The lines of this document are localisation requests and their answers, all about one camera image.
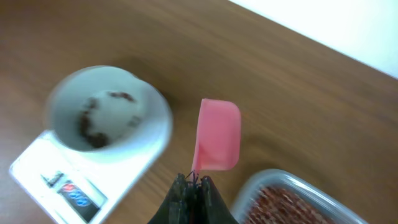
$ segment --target red ground food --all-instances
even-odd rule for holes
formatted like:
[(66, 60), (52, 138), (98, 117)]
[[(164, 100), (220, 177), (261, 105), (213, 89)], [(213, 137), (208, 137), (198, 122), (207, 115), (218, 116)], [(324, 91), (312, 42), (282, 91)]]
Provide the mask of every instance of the red ground food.
[(297, 194), (276, 187), (259, 190), (244, 223), (334, 224)]

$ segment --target clear plastic tray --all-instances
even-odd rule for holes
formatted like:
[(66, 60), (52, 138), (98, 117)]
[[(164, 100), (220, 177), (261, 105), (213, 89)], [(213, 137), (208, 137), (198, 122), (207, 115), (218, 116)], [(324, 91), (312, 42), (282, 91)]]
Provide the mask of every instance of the clear plastic tray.
[(367, 223), (350, 209), (306, 181), (277, 169), (258, 172), (243, 186), (231, 209), (233, 217), (239, 223), (244, 223), (246, 214), (251, 208), (251, 198), (257, 197), (260, 185), (283, 187), (293, 191), (335, 223)]

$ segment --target silicone spatula head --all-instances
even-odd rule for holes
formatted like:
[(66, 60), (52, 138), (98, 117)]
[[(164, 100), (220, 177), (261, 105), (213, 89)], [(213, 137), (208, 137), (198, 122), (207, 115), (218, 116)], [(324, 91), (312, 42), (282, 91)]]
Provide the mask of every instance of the silicone spatula head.
[(230, 170), (239, 159), (241, 113), (232, 102), (201, 101), (192, 170)]

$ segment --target black object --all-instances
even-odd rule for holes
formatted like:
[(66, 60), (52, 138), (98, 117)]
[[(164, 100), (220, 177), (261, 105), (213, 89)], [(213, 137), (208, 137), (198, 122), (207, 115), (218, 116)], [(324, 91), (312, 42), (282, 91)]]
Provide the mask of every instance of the black object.
[(229, 212), (214, 182), (208, 176), (186, 181), (175, 178), (165, 200), (148, 224), (238, 224)]

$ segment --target wooden table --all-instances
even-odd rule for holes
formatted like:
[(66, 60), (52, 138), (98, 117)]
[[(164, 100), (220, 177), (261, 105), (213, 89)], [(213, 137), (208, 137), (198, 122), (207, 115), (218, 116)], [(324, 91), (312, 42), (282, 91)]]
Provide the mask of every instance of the wooden table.
[(0, 3), (0, 223), (51, 223), (8, 176), (68, 74), (114, 65), (167, 97), (174, 135), (107, 223), (146, 223), (193, 157), (202, 98), (242, 112), (241, 158), (207, 172), (225, 202), (255, 172), (291, 172), (370, 223), (398, 211), (398, 82), (226, 0)]

